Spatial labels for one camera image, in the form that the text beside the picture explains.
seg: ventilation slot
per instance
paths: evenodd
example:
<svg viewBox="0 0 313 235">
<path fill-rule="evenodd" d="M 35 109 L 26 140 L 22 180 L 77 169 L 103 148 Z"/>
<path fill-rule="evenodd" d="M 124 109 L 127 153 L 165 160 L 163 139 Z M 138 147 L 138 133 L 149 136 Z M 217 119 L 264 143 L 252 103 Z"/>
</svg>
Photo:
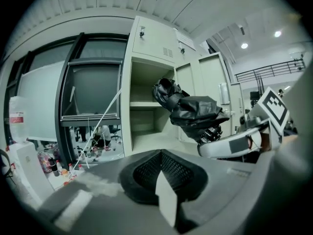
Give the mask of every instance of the ventilation slot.
<svg viewBox="0 0 313 235">
<path fill-rule="evenodd" d="M 163 47 L 163 55 L 173 57 L 173 52 L 172 50 Z"/>
</svg>

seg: red label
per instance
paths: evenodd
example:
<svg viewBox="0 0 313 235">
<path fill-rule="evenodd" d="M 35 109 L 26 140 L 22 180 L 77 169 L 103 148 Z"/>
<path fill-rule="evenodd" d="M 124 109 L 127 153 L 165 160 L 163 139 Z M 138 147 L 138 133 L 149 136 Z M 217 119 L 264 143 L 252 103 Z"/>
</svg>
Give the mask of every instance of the red label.
<svg viewBox="0 0 313 235">
<path fill-rule="evenodd" d="M 10 117 L 10 123 L 24 123 L 23 117 Z"/>
</svg>

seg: dark bottle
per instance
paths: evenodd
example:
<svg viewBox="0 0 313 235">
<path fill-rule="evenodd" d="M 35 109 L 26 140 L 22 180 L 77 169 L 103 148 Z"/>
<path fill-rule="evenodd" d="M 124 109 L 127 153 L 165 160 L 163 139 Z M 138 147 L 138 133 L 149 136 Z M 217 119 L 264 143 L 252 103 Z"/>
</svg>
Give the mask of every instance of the dark bottle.
<svg viewBox="0 0 313 235">
<path fill-rule="evenodd" d="M 58 171 L 58 167 L 57 167 L 57 164 L 55 163 L 54 159 L 49 158 L 48 161 L 50 163 L 50 167 L 51 167 L 51 170 L 53 171 L 54 176 L 58 177 L 60 175 L 60 173 Z"/>
</svg>

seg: round light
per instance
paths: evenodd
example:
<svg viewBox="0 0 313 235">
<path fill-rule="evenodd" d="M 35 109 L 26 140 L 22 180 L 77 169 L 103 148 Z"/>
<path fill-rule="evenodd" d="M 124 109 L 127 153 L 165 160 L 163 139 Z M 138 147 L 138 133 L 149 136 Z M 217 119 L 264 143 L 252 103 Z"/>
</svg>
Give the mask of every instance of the round light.
<svg viewBox="0 0 313 235">
<path fill-rule="evenodd" d="M 243 44 L 241 45 L 241 48 L 243 48 L 243 49 L 248 48 L 248 44 L 247 44 L 247 43 L 243 43 Z"/>
<path fill-rule="evenodd" d="M 279 37 L 281 34 L 282 34 L 281 31 L 276 31 L 275 34 L 274 34 L 274 36 L 275 36 L 275 37 Z"/>
</svg>

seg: metal railing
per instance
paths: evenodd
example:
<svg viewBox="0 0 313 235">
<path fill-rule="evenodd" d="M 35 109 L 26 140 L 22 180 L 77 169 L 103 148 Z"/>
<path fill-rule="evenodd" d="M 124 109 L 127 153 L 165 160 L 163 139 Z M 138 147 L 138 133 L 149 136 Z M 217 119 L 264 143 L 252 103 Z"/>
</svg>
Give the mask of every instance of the metal railing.
<svg viewBox="0 0 313 235">
<path fill-rule="evenodd" d="M 240 83 L 249 82 L 261 76 L 262 79 L 266 77 L 279 76 L 288 73 L 301 72 L 305 69 L 303 59 L 283 62 L 279 64 L 264 66 L 254 70 L 245 71 L 236 74 L 237 81 Z"/>
</svg>

